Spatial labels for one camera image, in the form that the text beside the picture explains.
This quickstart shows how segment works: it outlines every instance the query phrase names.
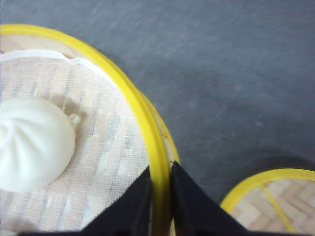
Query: gray concrete floor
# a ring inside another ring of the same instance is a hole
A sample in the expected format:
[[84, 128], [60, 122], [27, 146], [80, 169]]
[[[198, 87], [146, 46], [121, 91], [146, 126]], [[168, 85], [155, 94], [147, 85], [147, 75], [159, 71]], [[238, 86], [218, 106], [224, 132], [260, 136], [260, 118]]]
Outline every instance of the gray concrete floor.
[[1, 0], [1, 23], [53, 28], [106, 54], [217, 202], [249, 174], [315, 159], [315, 1]]

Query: dough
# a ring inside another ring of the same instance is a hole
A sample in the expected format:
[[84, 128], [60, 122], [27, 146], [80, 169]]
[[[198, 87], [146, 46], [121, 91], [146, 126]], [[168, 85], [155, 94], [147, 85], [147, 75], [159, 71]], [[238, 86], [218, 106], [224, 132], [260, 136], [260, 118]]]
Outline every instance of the dough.
[[74, 153], [75, 125], [49, 101], [14, 98], [1, 104], [1, 189], [30, 191], [57, 178]]

